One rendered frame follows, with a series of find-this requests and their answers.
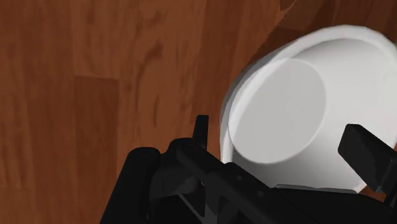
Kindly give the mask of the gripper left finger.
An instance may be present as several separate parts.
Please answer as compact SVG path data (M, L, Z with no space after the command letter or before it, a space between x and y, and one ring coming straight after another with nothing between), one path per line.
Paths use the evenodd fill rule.
M132 150L99 224L276 224L270 188L207 151L208 123L198 115L165 153Z

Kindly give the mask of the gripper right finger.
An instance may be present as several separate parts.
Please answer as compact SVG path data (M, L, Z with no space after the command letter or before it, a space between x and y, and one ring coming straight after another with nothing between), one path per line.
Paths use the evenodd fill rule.
M385 204L397 204L397 151L363 126L347 124L338 154L372 191L386 195Z

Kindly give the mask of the white bowl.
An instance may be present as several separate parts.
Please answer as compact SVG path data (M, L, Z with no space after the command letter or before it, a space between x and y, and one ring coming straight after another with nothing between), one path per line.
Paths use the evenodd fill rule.
M269 187L358 193L367 182L338 154L357 123L397 143L397 47L367 27L297 38L238 75L220 115L220 159Z

